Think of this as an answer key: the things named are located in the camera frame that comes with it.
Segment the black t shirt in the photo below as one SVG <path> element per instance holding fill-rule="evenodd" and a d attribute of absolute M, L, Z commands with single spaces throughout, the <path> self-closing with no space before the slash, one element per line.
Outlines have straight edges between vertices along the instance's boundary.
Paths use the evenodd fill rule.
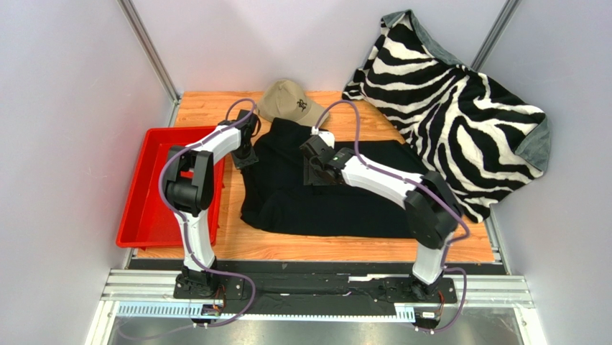
<path fill-rule="evenodd" d="M 241 171 L 241 220 L 256 229 L 300 236 L 410 239 L 404 210 L 363 188 L 305 185 L 299 150 L 311 129 L 275 119 L 254 143 L 258 162 Z"/>

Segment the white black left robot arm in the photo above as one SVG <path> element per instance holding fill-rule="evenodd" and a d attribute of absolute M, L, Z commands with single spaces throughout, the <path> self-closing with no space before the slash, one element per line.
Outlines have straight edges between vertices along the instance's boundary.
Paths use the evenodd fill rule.
<path fill-rule="evenodd" d="M 185 253 L 175 280 L 177 299 L 218 296 L 223 273 L 210 243 L 208 214 L 215 196 L 215 165 L 232 155 L 237 168 L 257 162 L 251 144 L 261 122 L 252 111 L 241 110 L 236 120 L 223 120 L 210 134 L 186 146 L 171 147 L 159 175 L 158 191 L 175 215 Z"/>

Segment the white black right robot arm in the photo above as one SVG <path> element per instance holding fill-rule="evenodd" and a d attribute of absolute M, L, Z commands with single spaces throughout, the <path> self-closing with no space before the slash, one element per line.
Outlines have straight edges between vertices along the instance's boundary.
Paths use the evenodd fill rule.
<path fill-rule="evenodd" d="M 312 129 L 300 145 L 305 159 L 305 183 L 323 181 L 367 190 L 400 207 L 408 232 L 417 240 L 417 258 L 403 290 L 426 301 L 439 295 L 448 248 L 463 210 L 444 178 L 435 171 L 404 172 L 374 162 L 353 148 L 335 148 L 335 137 Z"/>

